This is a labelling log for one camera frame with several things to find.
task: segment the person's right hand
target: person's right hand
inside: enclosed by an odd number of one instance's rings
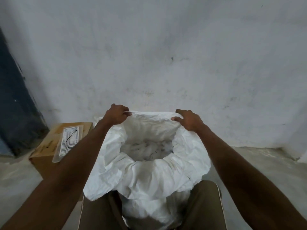
[[[177,109],[176,113],[182,115],[183,119],[180,117],[172,117],[171,119],[179,122],[188,131],[197,132],[205,126],[199,115],[193,113],[191,110]]]

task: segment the cardboard box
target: cardboard box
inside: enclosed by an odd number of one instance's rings
[[[59,163],[53,163],[52,159],[59,143],[60,137],[63,133],[64,127],[73,127],[83,125],[82,138],[85,137],[90,130],[93,129],[93,123],[60,123],[54,126],[46,135],[40,145],[30,155],[29,160],[43,177],[47,178],[52,174],[53,170]]]

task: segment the white plastic bag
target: white plastic bag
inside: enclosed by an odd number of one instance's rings
[[[175,191],[190,191],[200,182],[210,169],[207,151],[198,135],[172,121],[173,116],[180,115],[134,112],[125,122],[113,126],[86,182],[85,196],[93,201],[110,190],[117,190],[126,199],[143,200],[130,202],[130,205],[141,202],[145,206],[151,200],[163,202]],[[163,159],[134,161],[120,151],[125,143],[169,140],[172,140],[173,153]],[[147,213],[153,213],[153,210],[148,207]],[[154,215],[152,218],[161,220],[163,216]]]

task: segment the person's left hand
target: person's left hand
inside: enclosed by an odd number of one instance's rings
[[[131,112],[125,111],[129,111],[129,108],[123,105],[115,105],[113,103],[111,105],[111,108],[105,113],[104,117],[102,118],[102,121],[109,127],[121,124],[127,119],[128,116],[131,115]]]

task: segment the white wall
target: white wall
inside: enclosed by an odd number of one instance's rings
[[[280,147],[297,131],[306,0],[0,2],[0,26],[48,125],[121,103],[191,109],[233,146]]]

